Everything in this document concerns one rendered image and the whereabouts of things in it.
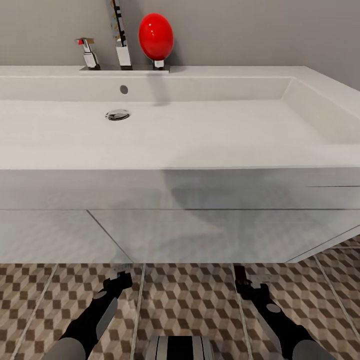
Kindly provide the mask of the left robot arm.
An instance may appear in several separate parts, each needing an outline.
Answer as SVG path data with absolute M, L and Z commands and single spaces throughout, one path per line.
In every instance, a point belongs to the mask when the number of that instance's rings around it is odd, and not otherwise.
M 118 310 L 121 292 L 133 286 L 131 273 L 125 273 L 133 267 L 133 263 L 111 267 L 103 289 L 40 360 L 88 360 Z

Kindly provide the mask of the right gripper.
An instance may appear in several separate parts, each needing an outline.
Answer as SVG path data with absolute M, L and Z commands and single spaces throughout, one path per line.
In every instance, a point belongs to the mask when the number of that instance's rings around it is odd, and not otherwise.
M 251 300 L 255 306 L 255 299 L 259 295 L 266 296 L 270 299 L 269 288 L 267 284 L 260 284 L 260 288 L 254 288 L 249 283 L 247 285 L 240 285 L 235 280 L 237 294 L 241 294 L 243 300 Z

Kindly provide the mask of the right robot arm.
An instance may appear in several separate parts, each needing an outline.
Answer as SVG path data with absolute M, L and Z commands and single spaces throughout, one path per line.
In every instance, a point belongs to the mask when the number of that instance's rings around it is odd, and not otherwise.
M 254 274 L 247 285 L 240 285 L 236 280 L 235 285 L 237 294 L 241 294 L 243 300 L 251 300 L 257 308 L 262 329 L 281 355 L 288 360 L 338 360 L 270 299 L 268 285 L 260 283 L 272 281 L 271 274 Z

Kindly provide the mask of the mousetrap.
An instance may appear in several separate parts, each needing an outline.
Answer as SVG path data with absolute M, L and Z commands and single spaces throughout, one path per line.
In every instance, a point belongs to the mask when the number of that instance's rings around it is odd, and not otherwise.
M 240 285 L 247 285 L 249 280 L 247 279 L 246 269 L 244 266 L 235 266 L 234 267 L 235 280 Z

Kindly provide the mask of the robot trunk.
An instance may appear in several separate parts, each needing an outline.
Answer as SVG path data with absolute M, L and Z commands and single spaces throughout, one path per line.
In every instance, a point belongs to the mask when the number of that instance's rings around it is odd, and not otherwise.
M 208 336 L 152 336 L 145 360 L 215 360 Z

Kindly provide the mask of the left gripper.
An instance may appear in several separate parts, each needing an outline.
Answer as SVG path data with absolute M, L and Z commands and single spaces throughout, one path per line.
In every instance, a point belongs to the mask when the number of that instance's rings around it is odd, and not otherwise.
M 122 292 L 124 289 L 131 288 L 133 286 L 131 273 L 121 273 L 116 279 L 106 279 L 103 282 L 103 288 L 107 288 L 110 285 L 117 285 Z

